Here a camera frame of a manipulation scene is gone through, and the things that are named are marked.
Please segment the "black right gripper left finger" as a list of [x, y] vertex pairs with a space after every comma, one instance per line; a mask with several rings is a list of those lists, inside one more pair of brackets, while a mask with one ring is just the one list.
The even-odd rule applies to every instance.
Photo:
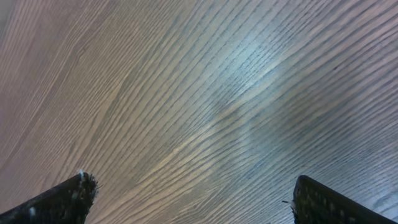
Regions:
[[66, 181], [1, 214], [1, 224], [84, 224], [98, 182], [82, 170]]

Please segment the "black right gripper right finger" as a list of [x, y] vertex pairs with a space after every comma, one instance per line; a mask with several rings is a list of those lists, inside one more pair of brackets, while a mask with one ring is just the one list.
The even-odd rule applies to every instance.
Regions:
[[295, 224], [397, 224], [307, 175], [298, 176], [286, 203]]

